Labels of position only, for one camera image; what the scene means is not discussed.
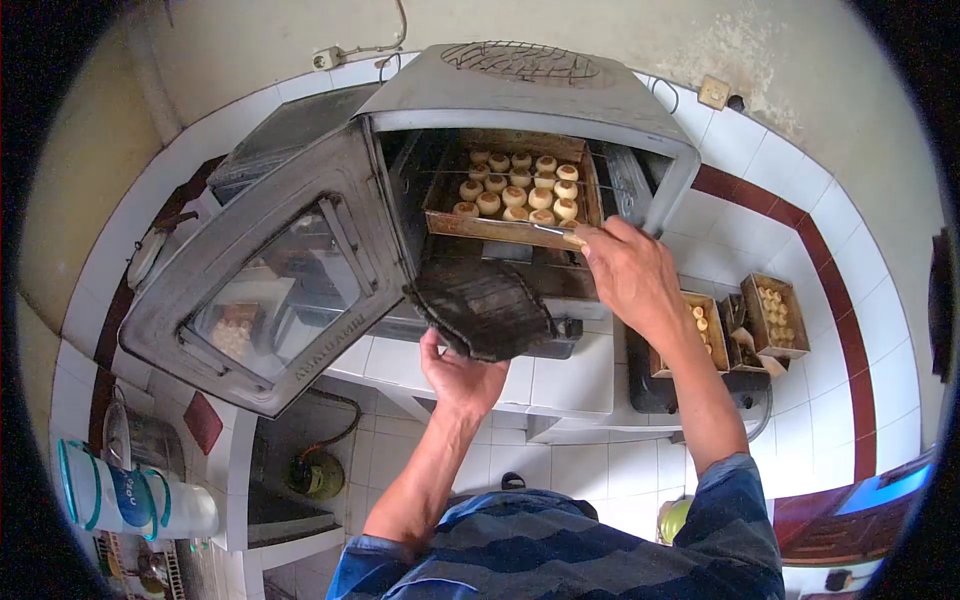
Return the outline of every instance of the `oven vent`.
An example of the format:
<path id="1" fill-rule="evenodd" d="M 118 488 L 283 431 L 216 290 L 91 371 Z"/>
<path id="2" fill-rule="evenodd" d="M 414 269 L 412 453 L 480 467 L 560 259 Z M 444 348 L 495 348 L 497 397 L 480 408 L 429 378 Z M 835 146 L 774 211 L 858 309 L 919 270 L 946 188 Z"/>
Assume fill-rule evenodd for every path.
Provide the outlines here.
<path id="1" fill-rule="evenodd" d="M 477 41 L 446 49 L 441 58 L 457 69 L 479 71 L 512 82 L 576 87 L 596 77 L 593 60 L 555 46 L 522 41 Z"/>

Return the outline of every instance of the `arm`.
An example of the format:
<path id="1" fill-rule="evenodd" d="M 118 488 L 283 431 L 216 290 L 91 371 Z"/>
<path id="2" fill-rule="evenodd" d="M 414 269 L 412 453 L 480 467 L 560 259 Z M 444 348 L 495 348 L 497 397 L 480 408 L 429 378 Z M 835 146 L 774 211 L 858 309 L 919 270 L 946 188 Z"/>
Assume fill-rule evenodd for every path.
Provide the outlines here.
<path id="1" fill-rule="evenodd" d="M 373 506 L 363 529 L 365 536 L 397 541 L 413 552 L 430 541 L 444 515 L 453 478 L 510 367 L 470 361 L 452 350 L 440 355 L 439 341 L 433 329 L 420 339 L 420 367 L 437 393 L 437 408 L 410 462 Z"/>
<path id="2" fill-rule="evenodd" d="M 747 435 L 680 294 L 670 251 L 619 217 L 603 228 L 577 227 L 597 295 L 639 333 L 673 372 L 680 421 L 697 474 L 737 452 Z"/>

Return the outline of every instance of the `oven door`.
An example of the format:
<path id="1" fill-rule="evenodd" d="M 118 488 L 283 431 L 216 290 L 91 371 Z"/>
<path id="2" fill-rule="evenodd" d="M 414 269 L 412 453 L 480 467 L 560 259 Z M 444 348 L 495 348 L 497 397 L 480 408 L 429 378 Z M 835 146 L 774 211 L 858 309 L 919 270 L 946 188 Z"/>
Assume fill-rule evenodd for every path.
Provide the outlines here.
<path id="1" fill-rule="evenodd" d="M 138 295 L 120 345 L 278 416 L 402 299 L 409 271 L 372 156 L 356 119 L 244 190 Z"/>

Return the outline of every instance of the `sandal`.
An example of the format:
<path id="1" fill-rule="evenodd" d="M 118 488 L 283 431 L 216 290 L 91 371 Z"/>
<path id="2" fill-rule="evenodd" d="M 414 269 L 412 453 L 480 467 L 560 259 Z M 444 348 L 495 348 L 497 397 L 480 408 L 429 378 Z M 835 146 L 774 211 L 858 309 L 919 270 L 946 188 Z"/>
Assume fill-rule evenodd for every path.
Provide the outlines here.
<path id="1" fill-rule="evenodd" d="M 507 471 L 503 474 L 503 477 L 500 477 L 500 490 L 507 492 L 509 490 L 526 490 L 527 482 L 523 481 L 523 477 L 520 477 L 513 471 Z"/>

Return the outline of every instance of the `hand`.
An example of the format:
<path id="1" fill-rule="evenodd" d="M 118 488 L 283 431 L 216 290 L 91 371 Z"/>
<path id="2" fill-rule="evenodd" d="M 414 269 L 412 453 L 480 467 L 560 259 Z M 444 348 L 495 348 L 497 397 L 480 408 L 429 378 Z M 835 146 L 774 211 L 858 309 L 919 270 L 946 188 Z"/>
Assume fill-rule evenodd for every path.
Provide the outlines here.
<path id="1" fill-rule="evenodd" d="M 479 422 L 500 398 L 510 361 L 481 363 L 450 348 L 440 354 L 440 341 L 440 334 L 433 327 L 420 338 L 420 368 L 437 393 L 437 408 L 446 406 Z"/>
<path id="2" fill-rule="evenodd" d="M 619 217 L 575 232 L 587 242 L 583 252 L 600 301 L 664 358 L 696 337 L 666 246 Z"/>

